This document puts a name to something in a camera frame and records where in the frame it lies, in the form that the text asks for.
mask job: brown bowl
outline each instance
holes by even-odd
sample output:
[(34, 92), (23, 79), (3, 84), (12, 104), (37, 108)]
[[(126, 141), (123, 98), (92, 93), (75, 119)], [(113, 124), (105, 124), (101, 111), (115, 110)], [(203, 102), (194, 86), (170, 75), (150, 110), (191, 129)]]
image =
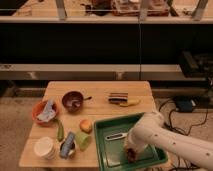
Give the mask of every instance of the brown bowl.
[(62, 98), (62, 104), (68, 112), (76, 112), (83, 106), (84, 97), (78, 91), (70, 91)]
[[(44, 109), (44, 107), (45, 107), (45, 105), (47, 104), (47, 100), (45, 100), (45, 101), (40, 101), (40, 102), (38, 102), (34, 107), (33, 107), (33, 110), (32, 110), (32, 119), (33, 119), (33, 121), (35, 122), (35, 123), (37, 123), (37, 124), (39, 124), (39, 125), (43, 125), (43, 126), (46, 126), (46, 125), (48, 125), (48, 123), (49, 122), (43, 122), (43, 121), (41, 121), (41, 120), (39, 120), (38, 118), (37, 118), (37, 115), (39, 115), (42, 111), (43, 111), (43, 109)], [(58, 107), (58, 105), (54, 102), (54, 104), (53, 104), (53, 110), (55, 110), (55, 113), (56, 113), (56, 116), (59, 114), (59, 107)]]

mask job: cucumber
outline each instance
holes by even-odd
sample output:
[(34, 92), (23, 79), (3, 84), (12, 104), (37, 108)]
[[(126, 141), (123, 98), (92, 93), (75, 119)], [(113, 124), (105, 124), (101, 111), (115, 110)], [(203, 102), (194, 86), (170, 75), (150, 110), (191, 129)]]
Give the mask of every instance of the cucumber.
[(61, 142), (64, 139), (64, 127), (59, 119), (55, 118), (54, 121), (58, 125), (57, 139), (59, 142)]

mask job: white cup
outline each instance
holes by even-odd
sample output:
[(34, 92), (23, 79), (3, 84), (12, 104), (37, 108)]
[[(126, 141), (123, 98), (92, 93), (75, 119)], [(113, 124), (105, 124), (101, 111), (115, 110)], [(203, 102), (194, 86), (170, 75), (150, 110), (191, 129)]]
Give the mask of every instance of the white cup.
[(50, 137), (38, 139), (34, 145), (34, 152), (41, 158), (52, 159), (55, 155), (53, 139)]

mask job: green plastic tray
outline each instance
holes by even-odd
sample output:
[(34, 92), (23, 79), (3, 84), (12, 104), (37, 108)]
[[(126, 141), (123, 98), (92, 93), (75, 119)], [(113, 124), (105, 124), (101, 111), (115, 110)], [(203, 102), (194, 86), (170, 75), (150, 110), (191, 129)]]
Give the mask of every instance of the green plastic tray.
[(123, 148), (124, 138), (105, 140), (108, 135), (128, 132), (141, 117), (143, 113), (95, 122), (94, 130), (101, 171), (132, 171), (165, 163), (168, 160), (163, 150), (148, 145), (135, 163), (128, 163)]

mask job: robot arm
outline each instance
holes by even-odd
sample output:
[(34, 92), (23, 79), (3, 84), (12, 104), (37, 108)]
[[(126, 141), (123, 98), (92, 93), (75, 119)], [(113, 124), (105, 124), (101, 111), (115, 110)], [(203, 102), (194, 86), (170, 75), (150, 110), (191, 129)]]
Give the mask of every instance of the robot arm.
[(130, 162), (137, 159), (147, 144), (151, 144), (213, 170), (213, 143), (167, 131), (162, 128), (163, 123), (163, 115), (154, 111), (145, 113), (130, 129), (124, 145)]

